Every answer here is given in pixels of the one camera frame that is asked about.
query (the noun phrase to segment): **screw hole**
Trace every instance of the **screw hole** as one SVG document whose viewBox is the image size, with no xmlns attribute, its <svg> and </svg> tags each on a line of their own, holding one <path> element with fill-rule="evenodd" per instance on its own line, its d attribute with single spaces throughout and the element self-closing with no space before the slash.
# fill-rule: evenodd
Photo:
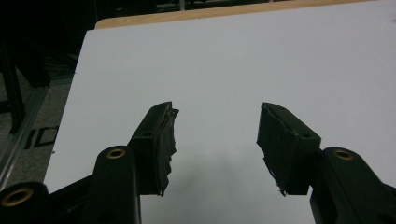
<svg viewBox="0 0 396 224">
<path fill-rule="evenodd" d="M 335 156 L 337 156 L 340 159 L 343 159 L 346 161 L 353 160 L 353 156 L 349 152 L 346 152 L 344 150 L 336 150 L 334 153 L 335 153 Z"/>
<path fill-rule="evenodd" d="M 308 133 L 302 133 L 302 134 L 301 134 L 301 137 L 303 137 L 303 138 L 310 138 L 311 135 L 309 135 Z"/>
<path fill-rule="evenodd" d="M 9 193 L 1 202 L 4 207 L 16 206 L 27 201 L 33 195 L 32 189 L 17 189 Z"/>
<path fill-rule="evenodd" d="M 118 159 L 125 155 L 125 150 L 124 149 L 113 149 L 107 153 L 107 157 L 109 159 Z"/>
</svg>

